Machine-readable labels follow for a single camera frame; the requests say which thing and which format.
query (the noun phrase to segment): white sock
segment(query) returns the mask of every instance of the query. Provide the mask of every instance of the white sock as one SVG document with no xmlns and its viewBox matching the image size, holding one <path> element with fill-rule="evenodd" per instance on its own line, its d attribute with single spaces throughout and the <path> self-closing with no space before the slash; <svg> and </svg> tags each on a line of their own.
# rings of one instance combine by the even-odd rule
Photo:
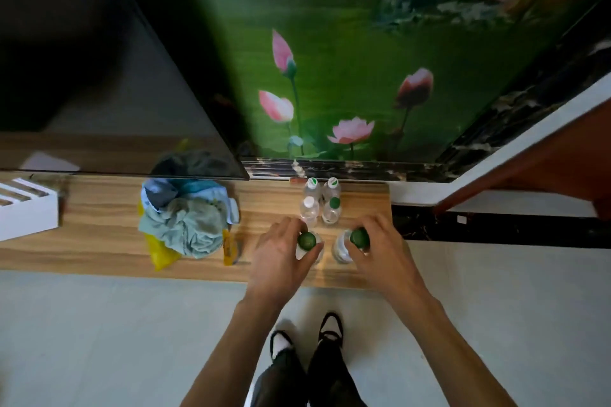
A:
<svg viewBox="0 0 611 407">
<path fill-rule="evenodd" d="M 338 335 L 342 336 L 340 326 L 337 324 L 337 320 L 332 315 L 330 315 L 327 321 L 325 322 L 325 326 L 320 329 L 320 333 L 324 333 L 325 331 L 334 331 Z M 325 335 L 325 338 L 328 338 L 332 341 L 335 341 L 337 339 L 335 335 Z"/>
<path fill-rule="evenodd" d="M 276 333 L 276 335 L 274 336 L 273 346 L 274 346 L 274 353 L 271 354 L 272 360 L 274 360 L 276 356 L 280 354 L 280 351 L 293 347 L 293 345 L 284 336 L 282 336 L 282 333 Z"/>
</svg>

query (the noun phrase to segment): foot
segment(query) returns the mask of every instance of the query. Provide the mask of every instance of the foot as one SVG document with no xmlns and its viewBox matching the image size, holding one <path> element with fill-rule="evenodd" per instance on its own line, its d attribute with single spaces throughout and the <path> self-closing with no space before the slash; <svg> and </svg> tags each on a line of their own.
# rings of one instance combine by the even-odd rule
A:
<svg viewBox="0 0 611 407">
<path fill-rule="evenodd" d="M 318 332 L 318 343 L 322 340 L 336 341 L 343 346 L 343 325 L 341 318 L 335 312 L 327 312 Z"/>
<path fill-rule="evenodd" d="M 295 347 L 288 334 L 282 330 L 275 330 L 270 337 L 270 354 L 272 362 L 282 351 L 290 349 L 295 349 Z"/>
</svg>

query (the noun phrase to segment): tiled floor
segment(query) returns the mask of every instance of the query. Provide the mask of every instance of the tiled floor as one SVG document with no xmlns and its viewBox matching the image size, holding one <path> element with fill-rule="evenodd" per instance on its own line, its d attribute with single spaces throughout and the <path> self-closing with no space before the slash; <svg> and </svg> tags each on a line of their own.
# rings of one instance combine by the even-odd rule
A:
<svg viewBox="0 0 611 407">
<path fill-rule="evenodd" d="M 607 406 L 611 251 L 411 242 L 427 284 L 520 405 Z M 244 286 L 0 272 L 0 407 L 178 406 Z M 371 292 L 302 289 L 281 318 L 304 361 L 343 314 L 371 406 L 446 401 L 412 336 Z M 267 349 L 257 373 L 270 362 Z"/>
</svg>

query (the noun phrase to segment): leg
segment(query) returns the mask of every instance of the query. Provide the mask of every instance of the leg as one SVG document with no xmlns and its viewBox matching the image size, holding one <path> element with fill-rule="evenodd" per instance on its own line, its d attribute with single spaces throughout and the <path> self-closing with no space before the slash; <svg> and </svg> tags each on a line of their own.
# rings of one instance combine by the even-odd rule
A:
<svg viewBox="0 0 611 407">
<path fill-rule="evenodd" d="M 256 380 L 250 406 L 306 407 L 306 373 L 293 343 L 286 333 L 277 330 L 271 335 L 270 345 L 272 364 Z"/>
<path fill-rule="evenodd" d="M 308 368 L 312 407 L 366 407 L 341 356 L 343 328 L 329 312 L 318 334 L 318 347 Z"/>
</svg>

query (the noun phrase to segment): black sneaker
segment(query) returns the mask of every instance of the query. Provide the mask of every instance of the black sneaker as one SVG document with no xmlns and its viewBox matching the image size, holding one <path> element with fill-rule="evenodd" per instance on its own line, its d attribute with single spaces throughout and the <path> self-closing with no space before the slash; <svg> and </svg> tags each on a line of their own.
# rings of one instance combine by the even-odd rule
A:
<svg viewBox="0 0 611 407">
<path fill-rule="evenodd" d="M 280 351 L 278 351 L 278 354 L 280 354 L 282 351 L 291 350 L 291 349 L 295 348 L 295 346 L 293 344 L 293 340 L 291 340 L 291 338 L 289 337 L 288 334 L 286 334 L 285 331 L 283 331 L 283 330 L 275 330 L 275 332 L 273 332 L 271 334 L 271 336 L 270 336 L 270 356 L 271 356 L 272 362 L 275 359 L 275 357 L 274 357 L 274 339 L 276 337 L 284 338 L 286 340 L 286 342 L 288 343 L 288 346 L 286 346 L 286 348 L 281 349 Z"/>
<path fill-rule="evenodd" d="M 341 324 L 341 318 L 335 312 L 327 312 L 323 323 L 320 324 L 320 331 L 318 332 L 318 342 L 323 339 L 336 341 L 340 348 L 343 346 L 343 325 Z"/>
</svg>

